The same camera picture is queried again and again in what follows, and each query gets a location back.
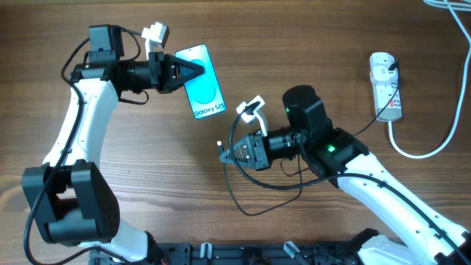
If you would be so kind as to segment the Galaxy S25 smartphone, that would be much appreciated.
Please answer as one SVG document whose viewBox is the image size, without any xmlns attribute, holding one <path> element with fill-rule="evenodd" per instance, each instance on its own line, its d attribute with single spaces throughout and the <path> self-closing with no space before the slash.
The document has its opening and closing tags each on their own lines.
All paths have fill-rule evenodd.
<svg viewBox="0 0 471 265">
<path fill-rule="evenodd" d="M 176 51 L 177 58 L 201 65 L 205 73 L 185 83 L 185 91 L 195 119 L 204 119 L 226 111 L 226 104 L 205 44 Z"/>
</svg>

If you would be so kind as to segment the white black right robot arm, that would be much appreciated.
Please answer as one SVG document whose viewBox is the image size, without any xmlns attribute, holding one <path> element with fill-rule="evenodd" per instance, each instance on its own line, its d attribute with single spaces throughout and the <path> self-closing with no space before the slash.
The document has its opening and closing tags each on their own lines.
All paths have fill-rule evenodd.
<svg viewBox="0 0 471 265">
<path fill-rule="evenodd" d="M 323 181 L 340 188 L 368 207 L 400 239 L 389 240 L 373 229 L 359 233 L 350 243 L 345 262 L 359 264 L 469 264 L 470 232 L 426 205 L 396 180 L 355 136 L 335 128 L 325 106 L 310 85 L 298 85 L 283 94 L 289 126 L 269 130 L 259 96 L 241 103 L 233 122 L 258 119 L 260 130 L 218 146 L 219 160 L 233 164 L 257 186 L 287 191 Z M 272 185 L 256 180 L 245 170 L 271 167 L 277 159 L 303 159 L 316 179 L 295 185 Z"/>
</svg>

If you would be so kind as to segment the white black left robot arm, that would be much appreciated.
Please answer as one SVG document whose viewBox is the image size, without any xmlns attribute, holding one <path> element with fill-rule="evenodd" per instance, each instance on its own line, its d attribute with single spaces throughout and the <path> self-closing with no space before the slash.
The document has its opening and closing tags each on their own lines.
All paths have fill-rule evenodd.
<svg viewBox="0 0 471 265">
<path fill-rule="evenodd" d="M 118 200 L 99 169 L 107 125 L 122 93 L 171 93 L 204 73 L 204 68 L 164 52 L 169 28 L 156 22 L 141 32 L 138 53 L 126 58 L 118 25 L 95 25 L 77 65 L 66 62 L 60 75 L 71 100 L 57 140 L 39 167 L 25 169 L 21 185 L 30 207 L 24 252 L 32 259 L 31 228 L 48 244 L 77 247 L 93 260 L 118 264 L 164 264 L 167 257 L 153 236 L 122 220 Z"/>
</svg>

